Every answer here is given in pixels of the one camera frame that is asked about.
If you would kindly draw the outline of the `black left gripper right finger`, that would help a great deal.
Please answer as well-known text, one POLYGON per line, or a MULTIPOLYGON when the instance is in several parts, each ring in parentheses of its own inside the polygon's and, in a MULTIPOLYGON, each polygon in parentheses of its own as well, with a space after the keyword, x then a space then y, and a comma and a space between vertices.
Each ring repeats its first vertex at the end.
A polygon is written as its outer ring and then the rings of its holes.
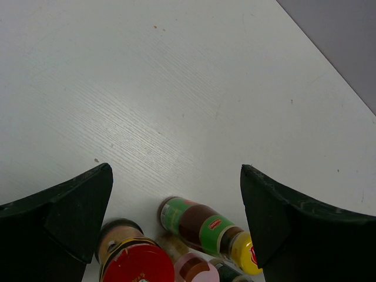
POLYGON ((243 165, 240 187, 266 281, 374 281, 375 217, 287 187, 243 165))

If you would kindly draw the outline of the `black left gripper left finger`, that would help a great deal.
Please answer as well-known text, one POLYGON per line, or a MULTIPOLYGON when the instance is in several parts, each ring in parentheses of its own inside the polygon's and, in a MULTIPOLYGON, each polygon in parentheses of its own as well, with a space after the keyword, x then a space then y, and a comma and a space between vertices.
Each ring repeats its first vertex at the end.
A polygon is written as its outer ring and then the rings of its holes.
POLYGON ((81 281, 112 187, 112 168, 102 163, 1 205, 1 281, 81 281))

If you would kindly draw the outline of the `red-lid sauce jar yellow label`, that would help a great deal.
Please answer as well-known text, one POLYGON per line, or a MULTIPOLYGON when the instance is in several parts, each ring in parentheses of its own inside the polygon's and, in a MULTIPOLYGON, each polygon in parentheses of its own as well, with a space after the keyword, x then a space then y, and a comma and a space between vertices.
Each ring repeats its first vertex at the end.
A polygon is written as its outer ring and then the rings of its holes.
POLYGON ((170 257, 129 219, 103 225, 95 257, 100 264, 99 281, 175 281, 170 257))

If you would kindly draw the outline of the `black-cap pepper shaker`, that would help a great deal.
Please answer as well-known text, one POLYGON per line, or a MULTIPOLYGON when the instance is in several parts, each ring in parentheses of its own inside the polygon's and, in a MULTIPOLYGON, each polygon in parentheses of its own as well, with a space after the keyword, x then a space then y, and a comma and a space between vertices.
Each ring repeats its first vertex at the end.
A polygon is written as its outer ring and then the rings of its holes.
POLYGON ((209 261, 217 270, 220 282, 253 282, 253 279, 246 274, 235 270, 220 259, 211 259, 209 261))

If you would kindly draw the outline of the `green-label sauce bottle yellow cap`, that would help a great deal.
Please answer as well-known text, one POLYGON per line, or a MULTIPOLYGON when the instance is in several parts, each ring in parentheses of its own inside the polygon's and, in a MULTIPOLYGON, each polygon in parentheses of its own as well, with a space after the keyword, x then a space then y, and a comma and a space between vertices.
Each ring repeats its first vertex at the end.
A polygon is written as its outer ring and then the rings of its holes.
POLYGON ((191 249, 226 260, 252 276, 263 271, 257 264, 250 232, 211 207, 168 197, 160 204, 157 217, 166 231, 191 249))

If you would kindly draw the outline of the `pink-cap seasoning bottle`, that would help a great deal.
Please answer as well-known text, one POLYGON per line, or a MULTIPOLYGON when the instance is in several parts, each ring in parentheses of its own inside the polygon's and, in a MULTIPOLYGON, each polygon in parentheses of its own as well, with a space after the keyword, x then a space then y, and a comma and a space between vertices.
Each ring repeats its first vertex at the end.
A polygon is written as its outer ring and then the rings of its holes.
POLYGON ((219 282, 217 269, 202 256, 192 252, 178 237, 165 234, 157 239, 158 245, 173 262, 176 282, 219 282))

